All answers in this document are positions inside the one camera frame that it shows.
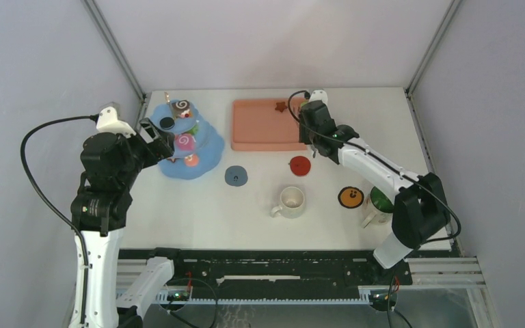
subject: white table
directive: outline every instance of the white table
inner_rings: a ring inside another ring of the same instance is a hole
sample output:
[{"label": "white table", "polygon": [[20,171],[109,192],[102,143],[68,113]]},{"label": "white table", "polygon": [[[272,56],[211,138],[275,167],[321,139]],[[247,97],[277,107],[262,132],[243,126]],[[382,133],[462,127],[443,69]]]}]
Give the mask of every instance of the white table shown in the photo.
[{"label": "white table", "polygon": [[[374,249],[391,232],[388,225],[359,225],[362,211],[343,208],[337,195],[368,183],[359,174],[318,156],[305,177],[291,173],[288,163],[308,152],[235,152],[230,148],[232,101],[241,98],[287,98],[296,90],[169,91],[171,99],[187,99],[225,139],[220,164],[195,180],[165,177],[157,166],[138,176],[122,248],[182,249]],[[326,89],[329,111],[337,124],[347,124],[370,146],[406,169],[427,173],[416,129],[403,90],[393,88]],[[163,91],[152,93],[146,116],[164,103]],[[224,182],[231,165],[249,176],[242,187]],[[271,218],[269,211],[286,186],[303,189],[307,209],[297,219]],[[434,237],[446,236],[442,229]],[[422,249],[450,249],[448,241]]]}]

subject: gray floor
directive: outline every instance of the gray floor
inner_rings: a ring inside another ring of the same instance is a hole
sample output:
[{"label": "gray floor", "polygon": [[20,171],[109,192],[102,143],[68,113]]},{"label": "gray floor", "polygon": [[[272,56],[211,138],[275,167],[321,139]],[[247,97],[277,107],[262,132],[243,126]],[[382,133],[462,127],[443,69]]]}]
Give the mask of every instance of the gray floor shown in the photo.
[{"label": "gray floor", "polygon": [[[401,290],[397,309],[413,327],[476,328],[465,290]],[[208,327],[213,305],[188,305],[177,314],[198,327]],[[393,327],[407,325],[392,314]],[[145,328],[187,327],[152,305],[144,319]],[[225,305],[219,309],[217,328],[293,327],[388,327],[385,312],[367,305]]]}]

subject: gray-blue disc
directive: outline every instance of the gray-blue disc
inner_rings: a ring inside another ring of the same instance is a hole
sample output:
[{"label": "gray-blue disc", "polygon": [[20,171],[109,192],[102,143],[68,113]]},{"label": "gray-blue disc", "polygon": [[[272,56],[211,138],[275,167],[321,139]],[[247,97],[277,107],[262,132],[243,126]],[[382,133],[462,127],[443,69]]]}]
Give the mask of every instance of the gray-blue disc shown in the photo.
[{"label": "gray-blue disc", "polygon": [[244,167],[234,165],[226,169],[224,180],[230,186],[240,187],[248,181],[248,174]]}]

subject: rectangular tray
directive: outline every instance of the rectangular tray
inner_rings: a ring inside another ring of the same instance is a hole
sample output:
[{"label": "rectangular tray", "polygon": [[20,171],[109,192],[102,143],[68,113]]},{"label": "rectangular tray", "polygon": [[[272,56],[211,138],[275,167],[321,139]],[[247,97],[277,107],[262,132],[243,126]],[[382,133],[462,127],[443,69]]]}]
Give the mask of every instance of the rectangular tray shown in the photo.
[{"label": "rectangular tray", "polygon": [[[232,103],[232,149],[242,152],[305,150],[306,146],[299,143],[299,125],[286,108],[287,100],[235,100]],[[304,98],[291,100],[295,115],[303,101]]]}]

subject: mug handle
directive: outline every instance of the mug handle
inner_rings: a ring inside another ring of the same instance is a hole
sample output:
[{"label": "mug handle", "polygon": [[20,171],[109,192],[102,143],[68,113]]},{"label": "mug handle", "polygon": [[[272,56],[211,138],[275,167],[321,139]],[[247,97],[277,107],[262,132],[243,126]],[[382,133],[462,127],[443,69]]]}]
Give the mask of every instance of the mug handle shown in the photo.
[{"label": "mug handle", "polygon": [[371,220],[373,220],[375,215],[377,215],[377,212],[374,210],[371,211],[371,213],[369,213],[369,215],[367,215],[365,220],[363,220],[363,222],[361,223],[361,228],[365,228],[371,222]]},{"label": "mug handle", "polygon": [[279,205],[279,206],[275,206],[273,207],[273,209],[271,210],[271,217],[276,217],[277,215],[279,215],[280,211],[282,210],[282,207]]}]

